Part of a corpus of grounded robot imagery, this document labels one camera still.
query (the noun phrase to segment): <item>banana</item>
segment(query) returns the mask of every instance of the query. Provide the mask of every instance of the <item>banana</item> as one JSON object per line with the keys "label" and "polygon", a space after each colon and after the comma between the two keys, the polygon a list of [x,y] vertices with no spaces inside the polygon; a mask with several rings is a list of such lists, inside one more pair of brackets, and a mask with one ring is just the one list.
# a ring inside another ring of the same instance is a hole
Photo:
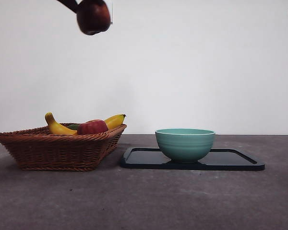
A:
{"label": "banana", "polygon": [[56,135],[76,135],[77,134],[77,130],[71,130],[61,125],[60,123],[56,122],[52,113],[46,113],[45,120],[48,124],[51,134],[56,134]]}
{"label": "banana", "polygon": [[117,114],[107,118],[105,120],[105,123],[107,124],[108,129],[110,130],[123,124],[125,116],[126,116],[125,114]]}

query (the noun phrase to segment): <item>black tray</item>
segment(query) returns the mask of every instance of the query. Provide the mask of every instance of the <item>black tray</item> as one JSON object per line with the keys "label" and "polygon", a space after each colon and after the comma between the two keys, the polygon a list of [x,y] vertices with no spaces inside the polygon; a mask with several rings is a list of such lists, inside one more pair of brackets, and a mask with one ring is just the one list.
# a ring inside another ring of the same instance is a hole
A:
{"label": "black tray", "polygon": [[129,148],[121,158],[120,166],[129,169],[264,170],[264,163],[235,149],[211,149],[196,163],[177,163],[166,157],[160,149]]}

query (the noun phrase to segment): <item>ceramic bowl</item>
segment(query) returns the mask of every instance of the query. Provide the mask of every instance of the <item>ceramic bowl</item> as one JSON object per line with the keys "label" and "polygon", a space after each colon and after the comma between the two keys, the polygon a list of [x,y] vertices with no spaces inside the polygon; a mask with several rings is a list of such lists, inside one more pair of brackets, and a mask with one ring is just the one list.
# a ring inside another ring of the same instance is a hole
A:
{"label": "ceramic bowl", "polygon": [[192,163],[205,157],[215,138],[214,131],[191,128],[160,129],[155,135],[162,153],[180,163]]}

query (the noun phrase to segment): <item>apple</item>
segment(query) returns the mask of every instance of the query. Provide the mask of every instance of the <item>apple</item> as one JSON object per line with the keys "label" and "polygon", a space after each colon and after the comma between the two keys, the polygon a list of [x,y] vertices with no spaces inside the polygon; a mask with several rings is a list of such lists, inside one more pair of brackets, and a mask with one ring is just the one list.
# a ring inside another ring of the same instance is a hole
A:
{"label": "apple", "polygon": [[100,120],[100,119],[95,119],[95,120],[80,124],[78,126],[77,133],[79,135],[86,135],[86,134],[103,133],[106,131],[108,131],[108,127],[105,121]]}
{"label": "apple", "polygon": [[94,35],[110,27],[110,13],[103,0],[83,0],[76,14],[79,28],[86,35]]}

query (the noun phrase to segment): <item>tray rim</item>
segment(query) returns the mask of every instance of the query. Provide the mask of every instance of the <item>tray rim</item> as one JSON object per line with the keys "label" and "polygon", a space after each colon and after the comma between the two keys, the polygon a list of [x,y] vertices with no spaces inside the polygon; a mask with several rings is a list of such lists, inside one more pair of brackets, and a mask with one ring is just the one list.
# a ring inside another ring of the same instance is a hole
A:
{"label": "tray rim", "polygon": [[243,157],[247,161],[250,161],[253,165],[206,165],[210,169],[204,169],[203,165],[199,165],[198,169],[194,169],[190,166],[194,164],[177,164],[181,165],[181,168],[166,168],[166,167],[156,167],[160,164],[130,164],[127,163],[128,158],[130,157],[131,153],[134,151],[161,151],[160,148],[152,148],[152,147],[129,147],[124,152],[121,160],[120,166],[122,168],[129,168],[129,169],[185,169],[185,170],[206,170],[206,171],[261,171],[265,169],[265,164],[260,161],[258,158],[245,153],[244,151],[232,149],[232,148],[212,148],[210,152],[234,152],[240,157]]}

